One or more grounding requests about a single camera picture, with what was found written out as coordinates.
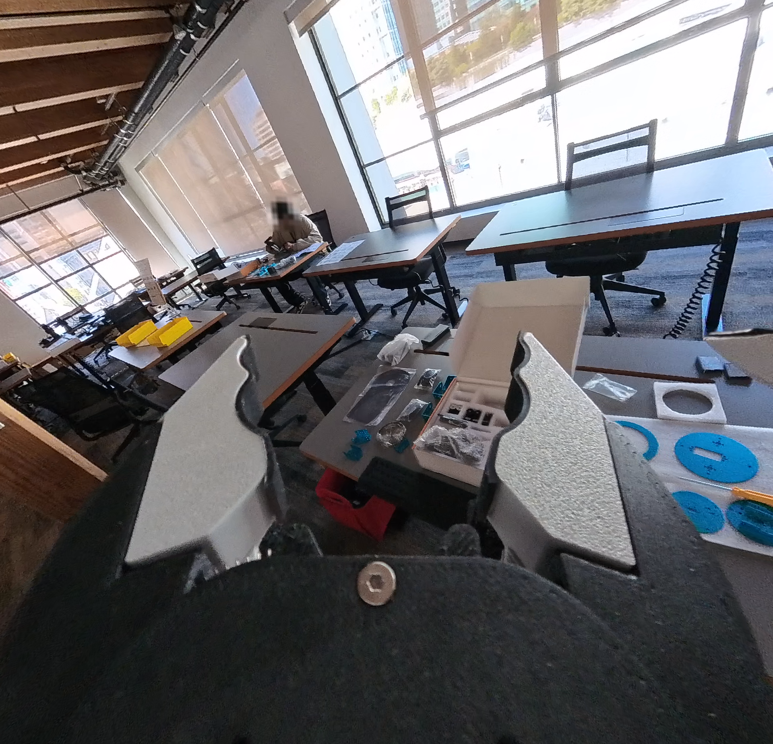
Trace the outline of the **black office chair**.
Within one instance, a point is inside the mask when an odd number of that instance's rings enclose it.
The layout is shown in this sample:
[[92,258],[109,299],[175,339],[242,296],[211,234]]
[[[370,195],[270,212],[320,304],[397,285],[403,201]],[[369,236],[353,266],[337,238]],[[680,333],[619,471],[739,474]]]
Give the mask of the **black office chair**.
[[229,295],[234,280],[240,279],[240,271],[234,265],[228,265],[215,248],[191,259],[191,264],[198,275],[198,282],[208,297],[220,297],[216,310],[221,310],[226,304],[240,308],[236,302],[238,293]]
[[631,272],[642,266],[648,253],[627,252],[613,255],[591,256],[585,258],[551,259],[545,263],[546,271],[557,278],[588,277],[589,289],[594,299],[601,303],[608,325],[603,328],[607,337],[619,336],[612,312],[606,298],[606,291],[618,291],[651,296],[655,308],[666,304],[665,292],[647,287],[631,285],[624,281],[624,273]]
[[430,276],[435,272],[434,261],[426,257],[418,261],[414,266],[403,266],[389,268],[380,273],[376,278],[375,285],[385,290],[406,290],[407,295],[390,305],[391,316],[396,316],[398,309],[404,304],[410,304],[407,313],[402,320],[402,326],[406,327],[414,309],[418,305],[430,304],[441,311],[442,321],[451,322],[448,307],[439,303],[432,294],[441,293],[442,288],[438,285],[423,287],[430,284]]

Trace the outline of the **wooden desk with blue parts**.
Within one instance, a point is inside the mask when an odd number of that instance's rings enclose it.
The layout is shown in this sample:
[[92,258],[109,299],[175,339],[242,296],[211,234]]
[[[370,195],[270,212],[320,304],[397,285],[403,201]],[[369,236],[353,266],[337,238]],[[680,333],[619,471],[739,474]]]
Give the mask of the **wooden desk with blue parts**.
[[270,292],[280,283],[289,283],[302,277],[305,270],[328,250],[327,242],[315,243],[298,253],[284,256],[265,256],[256,258],[242,265],[229,265],[230,275],[220,282],[234,289],[259,290],[271,309],[278,314],[285,311],[279,306]]

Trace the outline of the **white open kit box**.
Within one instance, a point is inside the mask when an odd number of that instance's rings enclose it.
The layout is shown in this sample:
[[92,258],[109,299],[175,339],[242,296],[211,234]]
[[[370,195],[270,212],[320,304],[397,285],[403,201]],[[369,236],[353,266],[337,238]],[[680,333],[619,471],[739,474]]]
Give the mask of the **white open kit box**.
[[[509,424],[505,403],[520,332],[532,333],[572,376],[590,305],[587,286],[585,278],[477,285],[449,347],[456,380],[420,436],[435,424],[469,428],[488,437],[489,450],[496,434]],[[414,456],[422,469],[479,487],[488,450],[481,466],[472,467],[419,450],[415,443]]]

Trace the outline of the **white foam sheet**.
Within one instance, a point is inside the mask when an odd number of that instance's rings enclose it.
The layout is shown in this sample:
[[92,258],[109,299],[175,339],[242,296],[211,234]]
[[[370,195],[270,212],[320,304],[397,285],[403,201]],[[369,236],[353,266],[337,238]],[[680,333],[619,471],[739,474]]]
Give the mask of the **white foam sheet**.
[[[720,425],[714,423],[674,422],[669,420],[616,415],[608,415],[607,418],[608,420],[614,422],[615,420],[631,420],[641,424],[642,426],[651,430],[652,433],[654,433],[659,441],[659,453],[652,461],[648,462],[671,494],[679,490],[690,490],[701,494],[710,500],[713,500],[722,509],[725,518],[723,530],[714,535],[700,534],[704,540],[716,545],[742,549],[762,556],[771,556],[771,547],[762,546],[754,541],[747,539],[745,536],[737,532],[728,522],[726,516],[726,510],[728,506],[732,502],[741,499],[736,498],[730,492],[725,490],[706,488],[679,479],[678,477],[682,476],[719,484],[715,481],[700,478],[688,471],[678,462],[673,450],[674,444],[677,440],[679,440],[682,436],[693,432],[719,433],[731,439],[735,439],[744,444],[755,454],[759,461],[759,471],[754,478],[744,483],[723,485],[739,486],[741,488],[761,491],[771,495],[771,429],[749,426]],[[625,435],[629,438],[629,441],[633,444],[634,449],[642,455],[646,449],[646,441],[644,438],[636,431],[628,430],[623,427],[622,429]]]

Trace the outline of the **desk with yellow bins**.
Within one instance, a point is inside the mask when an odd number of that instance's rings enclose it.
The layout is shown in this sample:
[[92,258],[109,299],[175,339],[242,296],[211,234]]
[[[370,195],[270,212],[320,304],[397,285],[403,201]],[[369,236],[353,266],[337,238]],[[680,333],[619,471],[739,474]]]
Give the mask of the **desk with yellow bins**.
[[183,349],[195,347],[205,334],[218,330],[225,317],[222,311],[207,310],[166,317],[145,339],[134,345],[117,345],[109,351],[109,356],[136,372],[156,368],[164,361],[179,357]]

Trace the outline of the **clear empty plastic bag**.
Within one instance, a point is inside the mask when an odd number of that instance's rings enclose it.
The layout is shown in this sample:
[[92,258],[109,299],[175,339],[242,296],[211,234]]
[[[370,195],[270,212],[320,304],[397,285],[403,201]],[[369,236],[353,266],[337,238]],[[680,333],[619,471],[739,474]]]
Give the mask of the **clear empty plastic bag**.
[[637,393],[636,389],[599,373],[593,374],[582,387],[585,391],[619,402],[626,402]]

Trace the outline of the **yellow plastic bin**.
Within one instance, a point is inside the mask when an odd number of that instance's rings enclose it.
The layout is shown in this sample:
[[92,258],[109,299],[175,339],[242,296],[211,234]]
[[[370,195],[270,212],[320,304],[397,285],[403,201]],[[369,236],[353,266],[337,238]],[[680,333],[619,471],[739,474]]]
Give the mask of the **yellow plastic bin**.
[[193,327],[187,316],[178,316],[158,327],[146,342],[149,346],[165,349],[192,331]]
[[137,347],[157,330],[158,327],[153,320],[143,320],[121,333],[116,339],[116,344],[125,348]]

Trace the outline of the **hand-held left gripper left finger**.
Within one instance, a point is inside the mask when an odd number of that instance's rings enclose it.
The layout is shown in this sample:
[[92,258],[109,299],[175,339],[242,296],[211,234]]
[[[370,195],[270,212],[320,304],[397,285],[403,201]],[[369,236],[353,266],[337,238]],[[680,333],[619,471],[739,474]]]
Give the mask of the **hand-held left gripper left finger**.
[[201,552],[217,572],[254,559],[287,513],[275,450],[260,427],[259,372],[238,337],[165,414],[125,563]]

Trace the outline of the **small grid window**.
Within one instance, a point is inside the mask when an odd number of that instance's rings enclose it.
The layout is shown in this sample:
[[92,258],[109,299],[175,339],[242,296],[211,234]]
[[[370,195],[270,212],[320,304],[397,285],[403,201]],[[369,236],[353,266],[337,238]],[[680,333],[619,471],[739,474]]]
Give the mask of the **small grid window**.
[[2,293],[39,325],[101,312],[137,277],[133,259],[82,199],[2,224]]

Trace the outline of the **black desk with paper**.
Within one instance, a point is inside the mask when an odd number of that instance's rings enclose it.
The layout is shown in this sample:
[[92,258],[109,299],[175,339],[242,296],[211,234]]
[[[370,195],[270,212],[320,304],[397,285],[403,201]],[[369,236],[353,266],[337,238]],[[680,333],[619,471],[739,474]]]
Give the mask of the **black desk with paper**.
[[385,228],[366,234],[350,237],[345,242],[364,240],[363,244],[351,252],[339,264],[318,266],[314,263],[305,273],[307,280],[316,277],[330,278],[342,283],[349,297],[360,314],[360,320],[347,332],[352,337],[358,330],[365,327],[368,320],[379,310],[379,306],[368,309],[355,287],[361,279],[376,279],[385,269],[392,267],[414,266],[425,256],[434,261],[434,269],[438,284],[442,288],[444,305],[453,327],[458,326],[460,315],[456,299],[452,295],[449,277],[445,270],[445,260],[441,254],[441,243],[451,230],[458,224],[460,215],[438,217],[429,220],[411,221],[397,228]]

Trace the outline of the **crumpled white plastic bag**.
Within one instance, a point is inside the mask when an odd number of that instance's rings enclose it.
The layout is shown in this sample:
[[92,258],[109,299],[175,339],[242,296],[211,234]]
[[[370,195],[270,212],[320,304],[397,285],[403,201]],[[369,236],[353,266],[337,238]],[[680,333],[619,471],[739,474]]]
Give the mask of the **crumpled white plastic bag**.
[[377,358],[382,364],[396,366],[420,344],[420,339],[411,333],[400,333],[380,350]]

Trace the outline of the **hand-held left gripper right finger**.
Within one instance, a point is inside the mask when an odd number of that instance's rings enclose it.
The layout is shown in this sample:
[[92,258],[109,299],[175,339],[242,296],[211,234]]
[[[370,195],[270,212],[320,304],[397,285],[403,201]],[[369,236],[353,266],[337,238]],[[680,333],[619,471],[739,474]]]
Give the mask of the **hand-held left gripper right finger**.
[[508,425],[482,479],[482,520],[505,559],[547,572],[569,554],[630,572],[635,553],[604,415],[532,333],[519,333],[510,371]]

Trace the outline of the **white standing sign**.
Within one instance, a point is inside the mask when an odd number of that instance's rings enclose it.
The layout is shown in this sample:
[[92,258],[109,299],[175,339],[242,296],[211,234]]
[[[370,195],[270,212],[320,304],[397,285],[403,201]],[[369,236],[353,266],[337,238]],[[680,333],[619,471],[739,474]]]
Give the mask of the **white standing sign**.
[[165,295],[162,293],[161,286],[154,276],[150,262],[147,258],[138,259],[135,266],[140,274],[141,283],[148,294],[150,304],[154,307],[168,306]]

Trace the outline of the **white foam square with hole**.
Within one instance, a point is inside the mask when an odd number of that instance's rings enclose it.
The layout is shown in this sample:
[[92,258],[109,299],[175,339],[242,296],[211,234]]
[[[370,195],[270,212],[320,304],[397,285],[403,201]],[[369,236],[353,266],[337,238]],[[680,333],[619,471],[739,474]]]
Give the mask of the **white foam square with hole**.
[[[710,382],[654,382],[652,385],[655,411],[660,420],[679,422],[702,422],[724,425],[727,416],[723,410],[716,385]],[[666,402],[666,396],[676,392],[686,392],[705,399],[710,403],[709,410],[702,413],[684,413],[672,409]]]

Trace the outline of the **plain blue round plate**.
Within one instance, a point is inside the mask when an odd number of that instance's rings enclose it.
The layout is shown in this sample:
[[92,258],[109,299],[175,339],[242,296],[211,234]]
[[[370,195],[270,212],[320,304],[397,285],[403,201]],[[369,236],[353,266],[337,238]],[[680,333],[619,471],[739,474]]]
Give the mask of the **plain blue round plate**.
[[699,534],[714,535],[723,530],[725,515],[713,500],[690,490],[675,491],[672,497]]

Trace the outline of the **blue disc with small holes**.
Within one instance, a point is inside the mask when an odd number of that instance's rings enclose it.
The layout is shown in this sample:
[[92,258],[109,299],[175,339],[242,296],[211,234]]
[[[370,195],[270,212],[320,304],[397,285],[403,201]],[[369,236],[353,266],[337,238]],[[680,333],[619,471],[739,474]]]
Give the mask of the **blue disc with small holes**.
[[730,525],[747,539],[772,546],[772,507],[756,500],[736,500],[727,510]]

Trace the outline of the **bag with black plate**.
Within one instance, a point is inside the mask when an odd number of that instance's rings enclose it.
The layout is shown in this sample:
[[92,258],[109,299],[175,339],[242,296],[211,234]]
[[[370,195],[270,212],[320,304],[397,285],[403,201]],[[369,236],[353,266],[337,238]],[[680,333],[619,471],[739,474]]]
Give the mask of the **bag with black plate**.
[[382,367],[358,395],[344,421],[361,427],[380,424],[415,374],[412,368]]

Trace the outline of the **grey topped desk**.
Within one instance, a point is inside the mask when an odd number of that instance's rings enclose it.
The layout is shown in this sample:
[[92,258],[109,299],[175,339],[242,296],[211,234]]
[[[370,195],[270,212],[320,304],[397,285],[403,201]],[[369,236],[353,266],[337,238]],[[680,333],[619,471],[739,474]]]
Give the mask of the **grey topped desk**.
[[355,318],[346,314],[268,314],[252,312],[219,329],[180,361],[160,373],[159,380],[182,391],[189,390],[239,337],[250,338],[250,349],[259,372],[258,392],[265,408],[262,422],[268,424],[271,438],[292,423],[303,423],[306,415],[296,415],[276,426],[273,415],[280,400],[292,397],[305,384],[324,415],[335,401],[315,370],[335,345],[354,326]]

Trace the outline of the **window with roller shade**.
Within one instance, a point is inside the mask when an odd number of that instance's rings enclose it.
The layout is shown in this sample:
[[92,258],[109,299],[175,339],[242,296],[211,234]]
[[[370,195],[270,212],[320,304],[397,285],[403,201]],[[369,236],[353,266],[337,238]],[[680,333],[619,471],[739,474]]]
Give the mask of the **window with roller shade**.
[[262,249],[283,200],[311,212],[246,72],[233,65],[137,173],[195,254]]

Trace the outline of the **black slat back chair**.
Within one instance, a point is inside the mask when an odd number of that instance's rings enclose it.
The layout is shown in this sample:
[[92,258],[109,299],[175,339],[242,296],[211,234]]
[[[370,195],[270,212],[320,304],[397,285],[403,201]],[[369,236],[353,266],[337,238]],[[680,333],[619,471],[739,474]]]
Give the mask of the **black slat back chair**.
[[566,145],[565,190],[578,180],[600,178],[613,172],[653,173],[658,120],[626,130]]
[[392,197],[385,197],[388,225],[394,229],[411,221],[434,219],[427,185]]

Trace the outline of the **wooden panel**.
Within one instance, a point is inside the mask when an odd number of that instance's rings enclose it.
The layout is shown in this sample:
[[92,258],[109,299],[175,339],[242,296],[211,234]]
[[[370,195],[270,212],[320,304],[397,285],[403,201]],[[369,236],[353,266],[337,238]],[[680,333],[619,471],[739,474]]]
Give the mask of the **wooden panel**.
[[45,517],[68,521],[107,474],[1,401],[1,492]]

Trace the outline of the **white paper sheet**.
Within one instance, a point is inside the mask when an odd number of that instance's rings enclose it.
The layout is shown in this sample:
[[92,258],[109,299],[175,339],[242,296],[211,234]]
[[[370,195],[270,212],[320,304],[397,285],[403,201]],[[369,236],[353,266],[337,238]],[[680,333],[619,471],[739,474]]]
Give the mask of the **white paper sheet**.
[[319,260],[318,266],[328,266],[331,264],[335,265],[341,263],[351,252],[354,252],[358,247],[360,247],[363,242],[364,240],[357,240],[345,242],[339,246],[336,246],[331,252],[327,253]]

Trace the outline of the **blue disc with rectangular hole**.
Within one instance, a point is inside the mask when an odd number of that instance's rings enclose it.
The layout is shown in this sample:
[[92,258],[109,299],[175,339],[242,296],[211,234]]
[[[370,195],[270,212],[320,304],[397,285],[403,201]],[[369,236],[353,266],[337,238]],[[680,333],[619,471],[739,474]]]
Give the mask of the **blue disc with rectangular hole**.
[[673,450],[688,471],[720,484],[744,483],[759,471],[759,461],[750,449],[719,433],[687,434],[676,441]]

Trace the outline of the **large black desk orange edge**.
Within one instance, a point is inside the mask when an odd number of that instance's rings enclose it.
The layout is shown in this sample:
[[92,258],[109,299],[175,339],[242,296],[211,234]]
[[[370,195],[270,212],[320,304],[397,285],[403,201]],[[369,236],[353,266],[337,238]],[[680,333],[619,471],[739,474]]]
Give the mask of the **large black desk orange edge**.
[[600,180],[506,202],[469,244],[515,266],[612,252],[720,245],[705,331],[722,325],[740,224],[772,217],[772,168],[763,149]]

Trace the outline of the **bag of black screws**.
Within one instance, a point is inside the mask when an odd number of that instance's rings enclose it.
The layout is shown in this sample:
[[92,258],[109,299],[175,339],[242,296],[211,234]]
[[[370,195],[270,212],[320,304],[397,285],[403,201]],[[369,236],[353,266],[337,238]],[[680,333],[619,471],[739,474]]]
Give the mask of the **bag of black screws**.
[[415,447],[464,465],[480,467],[488,442],[488,437],[476,430],[435,424],[417,439]]

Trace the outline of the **orange handled screwdriver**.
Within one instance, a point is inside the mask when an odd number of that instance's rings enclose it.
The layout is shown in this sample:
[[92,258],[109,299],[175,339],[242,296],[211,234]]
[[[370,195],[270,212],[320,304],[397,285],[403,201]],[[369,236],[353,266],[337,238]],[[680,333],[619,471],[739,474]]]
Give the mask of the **orange handled screwdriver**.
[[699,479],[691,479],[691,478],[682,477],[682,476],[679,476],[678,478],[688,483],[699,485],[702,487],[725,490],[727,492],[730,492],[736,498],[739,498],[742,500],[753,501],[755,503],[763,504],[768,507],[773,506],[772,495],[767,494],[765,492],[750,490],[748,488],[741,488],[739,486],[725,486],[718,483],[708,482],[708,481],[699,480]]

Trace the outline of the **black ceiling pipes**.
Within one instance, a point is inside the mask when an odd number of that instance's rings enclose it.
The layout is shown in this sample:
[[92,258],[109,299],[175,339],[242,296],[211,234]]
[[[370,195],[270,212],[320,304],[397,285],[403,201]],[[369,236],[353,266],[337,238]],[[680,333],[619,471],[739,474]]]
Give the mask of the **black ceiling pipes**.
[[237,15],[248,0],[192,0],[181,23],[141,88],[140,95],[122,120],[100,158],[83,172],[86,182],[104,185],[118,162],[158,106],[162,93],[180,78],[180,68],[199,43],[208,45]]

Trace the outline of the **large grid window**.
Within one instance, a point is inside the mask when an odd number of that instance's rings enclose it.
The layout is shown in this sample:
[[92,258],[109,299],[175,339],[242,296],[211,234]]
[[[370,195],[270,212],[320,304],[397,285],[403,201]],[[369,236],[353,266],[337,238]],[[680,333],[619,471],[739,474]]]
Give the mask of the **large grid window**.
[[655,160],[771,146],[771,0],[294,0],[370,203],[558,185],[571,143],[656,121]]

